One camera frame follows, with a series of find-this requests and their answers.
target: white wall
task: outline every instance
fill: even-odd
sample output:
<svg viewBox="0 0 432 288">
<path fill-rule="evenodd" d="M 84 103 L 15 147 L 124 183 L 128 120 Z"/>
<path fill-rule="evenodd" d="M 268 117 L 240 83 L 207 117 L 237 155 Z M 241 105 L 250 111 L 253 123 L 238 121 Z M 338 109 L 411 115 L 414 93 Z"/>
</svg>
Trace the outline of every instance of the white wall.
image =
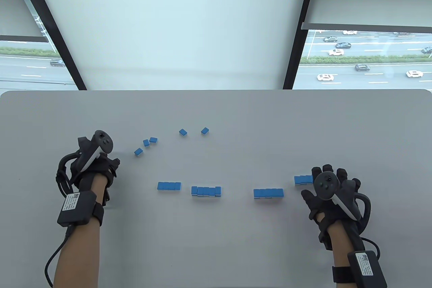
<svg viewBox="0 0 432 288">
<path fill-rule="evenodd" d="M 46 0 L 88 89 L 282 88 L 303 0 Z"/>
</svg>

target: black strap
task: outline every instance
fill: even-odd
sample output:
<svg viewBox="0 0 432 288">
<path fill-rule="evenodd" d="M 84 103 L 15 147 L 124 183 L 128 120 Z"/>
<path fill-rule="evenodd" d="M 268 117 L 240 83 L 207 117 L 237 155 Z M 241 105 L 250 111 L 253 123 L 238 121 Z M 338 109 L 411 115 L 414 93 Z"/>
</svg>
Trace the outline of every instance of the black strap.
<svg viewBox="0 0 432 288">
<path fill-rule="evenodd" d="M 94 203 L 93 208 L 93 217 L 96 217 L 99 220 L 100 226 L 102 226 L 102 219 L 104 218 L 104 208 L 99 203 Z"/>
<path fill-rule="evenodd" d="M 355 283 L 351 267 L 332 267 L 333 269 L 333 282 L 338 284 Z"/>
</svg>

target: gray table surface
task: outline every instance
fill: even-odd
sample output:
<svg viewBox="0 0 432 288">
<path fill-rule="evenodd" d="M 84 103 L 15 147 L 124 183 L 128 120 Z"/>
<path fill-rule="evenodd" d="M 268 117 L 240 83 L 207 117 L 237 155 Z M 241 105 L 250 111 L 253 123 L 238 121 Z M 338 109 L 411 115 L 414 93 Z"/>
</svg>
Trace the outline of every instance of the gray table surface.
<svg viewBox="0 0 432 288">
<path fill-rule="evenodd" d="M 425 287 L 431 98 L 426 90 L 7 92 L 1 285 L 47 287 L 43 268 L 64 235 L 58 162 L 77 137 L 102 129 L 121 165 L 102 226 L 100 287 L 334 287 L 332 254 L 307 218 L 304 187 L 293 184 L 326 163 L 358 177 L 372 200 L 364 236 L 381 248 L 389 287 Z M 159 142 L 135 157 L 150 136 Z M 158 192 L 158 181 L 181 181 L 182 190 Z M 222 197 L 192 197 L 193 185 L 222 186 Z M 285 197 L 253 199 L 254 188 L 268 187 Z"/>
</svg>

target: black cable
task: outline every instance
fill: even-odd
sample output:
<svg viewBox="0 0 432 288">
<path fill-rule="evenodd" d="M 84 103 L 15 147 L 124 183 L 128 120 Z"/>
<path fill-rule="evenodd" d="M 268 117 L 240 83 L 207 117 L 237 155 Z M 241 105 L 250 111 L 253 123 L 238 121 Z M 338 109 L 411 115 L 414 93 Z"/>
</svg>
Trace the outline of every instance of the black cable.
<svg viewBox="0 0 432 288">
<path fill-rule="evenodd" d="M 45 265 L 45 278 L 48 281 L 48 284 L 50 285 L 51 288 L 53 288 L 53 283 L 50 279 L 50 276 L 48 274 L 48 267 L 50 266 L 50 263 L 52 262 L 52 260 L 54 259 L 54 257 L 57 255 L 57 253 L 60 252 L 61 249 L 63 249 L 63 246 L 66 244 L 66 242 L 69 240 L 69 237 L 71 237 L 72 233 L 75 230 L 75 226 L 74 225 L 70 225 L 68 226 L 67 230 L 66 230 L 66 234 L 64 236 L 64 240 L 63 242 L 60 244 L 60 246 L 57 248 L 57 250 L 53 253 L 53 255 L 49 258 L 48 262 Z"/>
<path fill-rule="evenodd" d="M 379 257 L 381 256 L 381 251 L 380 251 L 380 249 L 379 249 L 377 243 L 375 243 L 374 241 L 369 240 L 368 238 L 365 238 L 365 237 L 361 237 L 361 239 L 364 240 L 364 241 L 366 241 L 366 242 L 369 242 L 369 243 L 371 243 L 373 246 L 375 246 L 375 248 L 377 249 L 377 260 L 379 260 Z"/>
</svg>

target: finger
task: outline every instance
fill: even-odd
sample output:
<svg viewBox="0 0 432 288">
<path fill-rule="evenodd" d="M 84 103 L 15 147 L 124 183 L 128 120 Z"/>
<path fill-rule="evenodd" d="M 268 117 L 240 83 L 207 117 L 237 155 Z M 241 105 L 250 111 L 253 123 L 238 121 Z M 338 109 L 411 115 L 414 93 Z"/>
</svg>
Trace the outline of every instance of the finger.
<svg viewBox="0 0 432 288">
<path fill-rule="evenodd" d="M 336 177 L 339 179 L 339 181 L 342 183 L 345 180 L 348 179 L 348 174 L 347 174 L 347 170 L 345 169 L 338 169 L 336 171 Z"/>
<path fill-rule="evenodd" d="M 303 197 L 304 201 L 309 201 L 311 200 L 314 196 L 314 194 L 312 192 L 310 192 L 309 190 L 302 190 L 301 191 L 301 196 Z"/>
<path fill-rule="evenodd" d="M 312 179 L 315 181 L 318 174 L 322 173 L 321 168 L 319 166 L 315 166 L 312 168 Z"/>
<path fill-rule="evenodd" d="M 357 178 L 353 178 L 353 180 L 355 181 L 355 192 L 358 192 L 358 189 L 360 189 L 361 186 L 361 182 Z"/>
<path fill-rule="evenodd" d="M 333 172 L 333 167 L 330 164 L 323 165 L 323 172 L 324 171 Z"/>
</svg>

